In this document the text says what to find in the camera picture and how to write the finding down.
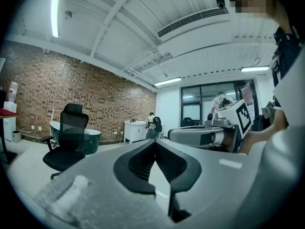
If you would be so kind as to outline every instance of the white shirt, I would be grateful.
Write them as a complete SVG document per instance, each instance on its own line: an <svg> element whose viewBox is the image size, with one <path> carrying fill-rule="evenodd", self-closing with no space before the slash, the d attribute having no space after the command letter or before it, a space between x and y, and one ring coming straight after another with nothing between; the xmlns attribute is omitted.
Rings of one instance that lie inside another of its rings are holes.
<svg viewBox="0 0 305 229"><path fill-rule="evenodd" d="M225 96L224 98L233 102L233 99L231 97ZM215 111L219 110L222 101L223 101L223 97L221 97L221 96L215 97L212 101L212 108L215 107Z"/></svg>
<svg viewBox="0 0 305 229"><path fill-rule="evenodd" d="M154 115L150 115L146 118L145 122L146 122L146 126L148 126L148 122L153 122L154 119ZM155 128L155 124L150 123L149 129L154 129Z"/></svg>

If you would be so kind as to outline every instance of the floor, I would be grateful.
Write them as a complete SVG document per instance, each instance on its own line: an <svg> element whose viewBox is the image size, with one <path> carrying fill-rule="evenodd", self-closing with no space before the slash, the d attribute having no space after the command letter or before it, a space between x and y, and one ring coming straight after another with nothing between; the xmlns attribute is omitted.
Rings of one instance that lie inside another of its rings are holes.
<svg viewBox="0 0 305 229"><path fill-rule="evenodd" d="M9 141L5 143L9 151L18 154L10 165L1 162L7 176L15 188L34 198L44 186L51 182L51 174L58 172L42 161L44 155L49 151L48 146L26 140L21 140L19 143ZM97 152L105 152L123 145L126 144L99 146ZM170 185L156 163L151 169L149 183L156 187L157 203L167 213Z"/></svg>

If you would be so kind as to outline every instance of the trash can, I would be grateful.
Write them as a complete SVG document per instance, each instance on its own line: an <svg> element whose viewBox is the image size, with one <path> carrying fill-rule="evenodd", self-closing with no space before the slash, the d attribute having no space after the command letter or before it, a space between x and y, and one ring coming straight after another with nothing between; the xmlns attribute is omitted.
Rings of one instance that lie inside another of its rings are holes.
<svg viewBox="0 0 305 229"><path fill-rule="evenodd" d="M13 131L12 132L12 139L14 143L18 143L21 141L21 132L20 131Z"/></svg>

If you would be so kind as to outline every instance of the white table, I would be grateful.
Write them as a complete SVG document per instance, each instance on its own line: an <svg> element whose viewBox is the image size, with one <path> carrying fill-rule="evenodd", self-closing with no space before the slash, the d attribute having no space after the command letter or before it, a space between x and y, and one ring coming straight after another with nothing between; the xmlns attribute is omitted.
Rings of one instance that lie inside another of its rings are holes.
<svg viewBox="0 0 305 229"><path fill-rule="evenodd" d="M128 139L130 143L145 140L146 137L145 128L146 128L145 122L125 123L124 142L126 143L126 139Z"/></svg>

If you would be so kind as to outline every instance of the brick wall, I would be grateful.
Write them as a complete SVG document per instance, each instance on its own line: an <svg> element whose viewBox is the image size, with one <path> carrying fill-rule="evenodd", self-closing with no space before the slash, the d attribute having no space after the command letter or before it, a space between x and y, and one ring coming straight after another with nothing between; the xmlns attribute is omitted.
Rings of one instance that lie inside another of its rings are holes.
<svg viewBox="0 0 305 229"><path fill-rule="evenodd" d="M0 73L5 91L18 75L17 127L30 131L32 137L50 134L50 117L54 121L68 103L81 104L90 118L87 129L99 130L101 141L120 139L124 120L144 120L155 112L156 93L113 73L56 52L42 48L5 42L0 57L7 58Z"/></svg>

